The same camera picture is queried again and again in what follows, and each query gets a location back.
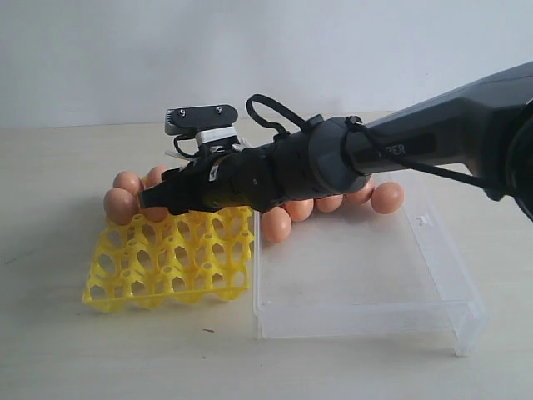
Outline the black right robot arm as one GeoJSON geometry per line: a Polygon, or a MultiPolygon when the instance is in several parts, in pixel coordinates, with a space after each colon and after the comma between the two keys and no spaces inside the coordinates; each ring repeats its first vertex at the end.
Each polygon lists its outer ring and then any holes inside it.
{"type": "Polygon", "coordinates": [[[226,104],[167,111],[165,131],[195,139],[187,165],[142,192],[142,208],[173,215],[248,206],[267,212],[291,200],[353,193],[375,173],[411,169],[513,198],[532,214],[532,66],[492,74],[374,122],[357,116],[299,117],[256,94],[248,115],[274,131],[248,147],[226,104]]]}

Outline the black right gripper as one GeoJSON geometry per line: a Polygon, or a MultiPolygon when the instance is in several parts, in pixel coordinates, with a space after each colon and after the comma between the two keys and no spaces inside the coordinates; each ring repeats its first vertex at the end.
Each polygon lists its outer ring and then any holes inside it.
{"type": "Polygon", "coordinates": [[[239,206],[266,212],[275,206],[275,183],[267,156],[245,149],[186,167],[164,185],[140,191],[137,198],[140,208],[165,207],[172,213],[239,206]]]}

